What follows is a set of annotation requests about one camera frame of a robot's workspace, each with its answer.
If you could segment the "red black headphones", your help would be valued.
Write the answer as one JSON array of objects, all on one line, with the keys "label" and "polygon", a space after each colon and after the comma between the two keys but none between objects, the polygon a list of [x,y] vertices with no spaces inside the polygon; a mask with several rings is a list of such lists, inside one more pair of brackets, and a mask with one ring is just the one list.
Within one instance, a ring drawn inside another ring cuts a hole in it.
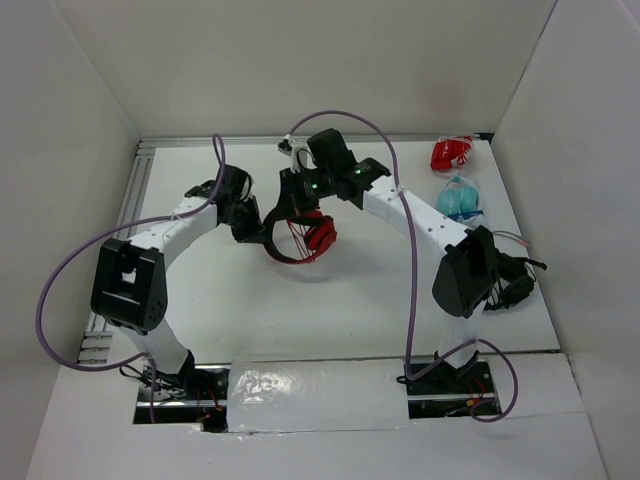
[{"label": "red black headphones", "polygon": [[[284,255],[274,243],[273,227],[280,222],[285,222],[289,228],[298,249],[298,258]],[[263,245],[265,252],[276,262],[285,265],[313,263],[337,240],[334,219],[319,209],[287,219],[276,219],[275,211],[272,210],[265,218],[264,228],[272,233],[272,242]]]}]

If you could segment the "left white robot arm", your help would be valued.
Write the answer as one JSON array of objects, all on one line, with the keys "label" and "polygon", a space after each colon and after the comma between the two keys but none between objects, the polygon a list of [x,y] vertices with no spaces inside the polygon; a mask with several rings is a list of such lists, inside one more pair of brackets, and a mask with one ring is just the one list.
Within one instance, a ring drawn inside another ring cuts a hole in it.
[{"label": "left white robot arm", "polygon": [[166,273],[196,240],[220,225],[239,243],[256,243],[264,231],[253,179],[226,166],[214,180],[185,193],[169,219],[126,240],[109,239],[100,248],[91,309],[121,330],[155,366],[157,377],[180,390],[195,386],[195,359],[166,319]]}]

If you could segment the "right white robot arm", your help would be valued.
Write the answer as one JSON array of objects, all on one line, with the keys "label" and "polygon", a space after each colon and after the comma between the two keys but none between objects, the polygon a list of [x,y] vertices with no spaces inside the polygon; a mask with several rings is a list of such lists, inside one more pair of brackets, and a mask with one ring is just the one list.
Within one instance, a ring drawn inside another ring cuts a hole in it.
[{"label": "right white robot arm", "polygon": [[431,294],[445,314],[434,362],[420,370],[405,369],[416,381],[440,370],[459,380],[477,360],[478,328],[472,321],[498,280],[497,251],[491,232],[470,228],[440,213],[401,185],[394,169],[373,158],[357,160],[341,133],[327,129],[304,142],[285,135],[278,144],[291,165],[280,173],[280,196],[273,222],[302,216],[320,200],[336,197],[369,213],[403,234],[411,255],[409,324],[405,355],[412,355],[418,307],[420,252],[438,260]]}]

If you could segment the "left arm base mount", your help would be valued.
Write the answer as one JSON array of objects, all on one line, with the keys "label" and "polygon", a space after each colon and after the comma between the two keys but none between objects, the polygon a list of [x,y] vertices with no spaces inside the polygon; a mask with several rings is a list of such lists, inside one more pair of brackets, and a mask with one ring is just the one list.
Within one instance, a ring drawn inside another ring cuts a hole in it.
[{"label": "left arm base mount", "polygon": [[196,365],[192,377],[181,386],[157,373],[154,389],[149,366],[142,370],[124,366],[119,373],[138,387],[135,425],[150,425],[155,419],[156,425],[195,424],[209,433],[227,431],[229,365]]}]

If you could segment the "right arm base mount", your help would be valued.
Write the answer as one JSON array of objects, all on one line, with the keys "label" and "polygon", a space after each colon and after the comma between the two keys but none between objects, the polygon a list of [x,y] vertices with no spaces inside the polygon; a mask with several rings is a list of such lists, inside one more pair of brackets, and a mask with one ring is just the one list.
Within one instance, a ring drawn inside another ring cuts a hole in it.
[{"label": "right arm base mount", "polygon": [[502,413],[489,363],[475,359],[460,371],[443,362],[417,380],[396,378],[405,387],[409,418],[469,417],[476,406],[478,417]]}]

